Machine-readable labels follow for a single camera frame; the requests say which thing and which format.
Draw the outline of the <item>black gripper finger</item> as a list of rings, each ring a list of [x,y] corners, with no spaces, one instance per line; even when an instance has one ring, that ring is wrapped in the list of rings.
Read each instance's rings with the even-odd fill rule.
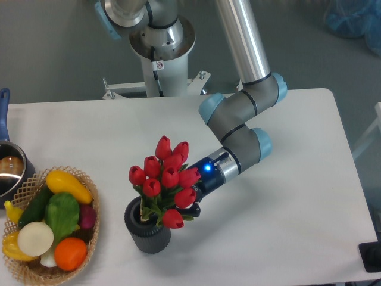
[[[193,203],[190,207],[185,209],[178,209],[179,213],[184,216],[199,217],[201,208],[198,202]]]

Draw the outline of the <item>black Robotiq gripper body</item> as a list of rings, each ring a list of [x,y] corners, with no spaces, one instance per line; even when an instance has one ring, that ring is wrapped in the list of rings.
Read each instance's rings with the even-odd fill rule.
[[[217,167],[211,158],[203,158],[188,169],[197,168],[200,182],[194,183],[192,188],[196,191],[196,202],[221,187],[226,181],[223,172]]]

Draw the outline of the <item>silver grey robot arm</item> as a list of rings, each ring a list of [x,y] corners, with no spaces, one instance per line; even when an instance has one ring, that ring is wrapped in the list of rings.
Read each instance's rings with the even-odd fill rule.
[[[190,22],[178,15],[176,1],[105,1],[96,9],[111,34],[115,26],[131,29],[130,44],[141,59],[147,96],[186,95],[187,56],[195,33]],[[272,151],[268,135],[246,123],[284,99],[287,85],[268,67],[249,2],[218,1],[217,10],[243,87],[229,97],[212,94],[201,103],[199,114],[221,148],[190,167],[182,164],[176,171],[176,186],[162,186],[155,196],[143,195],[143,220],[170,213],[198,216],[198,203],[206,195]]]

